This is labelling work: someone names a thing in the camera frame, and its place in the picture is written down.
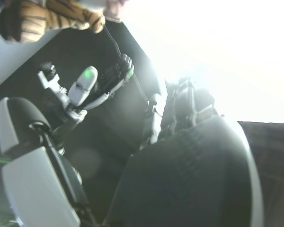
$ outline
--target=black cable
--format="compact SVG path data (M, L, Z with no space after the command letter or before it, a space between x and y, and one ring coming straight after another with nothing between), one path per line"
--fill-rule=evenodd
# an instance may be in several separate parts
M121 57L121 51L120 51L119 45L118 45L118 43L116 42L116 40L112 37L112 35L110 34L110 32L109 32L109 30L107 29L106 25L104 25L104 31L106 32L106 34L108 35L108 37L109 37L109 39L112 41L112 43L114 44L114 46L115 46L115 48L116 48L116 51L117 51L119 57ZM140 85L140 83L139 83L139 81L138 81L138 78L137 78L137 76L136 76L135 73L133 73L133 79L134 79L134 81L135 81L135 83L136 83L136 85L137 85L137 87L138 87L138 90L139 90L139 92L140 92L142 98L144 99L145 102L148 103L149 100L148 100L147 96L145 95L145 93L144 93L144 91L143 91L143 88L141 87L141 85Z

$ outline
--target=textured gray palm surface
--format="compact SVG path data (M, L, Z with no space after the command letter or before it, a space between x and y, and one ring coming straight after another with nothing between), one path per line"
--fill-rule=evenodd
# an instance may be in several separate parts
M0 11L2 7L3 0L0 0ZM8 44L0 36L0 84L57 33L57 31L49 32L34 44Z

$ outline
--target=green led indicator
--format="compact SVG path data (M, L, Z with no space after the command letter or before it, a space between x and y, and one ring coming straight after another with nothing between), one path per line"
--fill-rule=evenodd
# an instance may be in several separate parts
M89 70L85 72L85 78L91 78L91 73Z

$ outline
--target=dark background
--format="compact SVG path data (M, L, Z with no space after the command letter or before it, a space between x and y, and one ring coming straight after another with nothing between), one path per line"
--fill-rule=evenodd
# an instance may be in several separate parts
M157 86L149 59L123 24L108 23L107 27L119 43L121 52L132 58L138 80L150 97ZM102 72L115 62L116 57L114 46L105 33L62 31L0 86L0 100L21 96L41 106L42 88L37 79L37 68L44 61L54 63L60 84L69 88L86 67L95 66ZM65 155L80 171L99 221L107 213L128 157L140 145L145 107L131 80L113 99L90 111L84 123L66 141ZM240 124L260 172L266 227L284 227L284 124ZM0 210L4 209L4 199L0 197Z

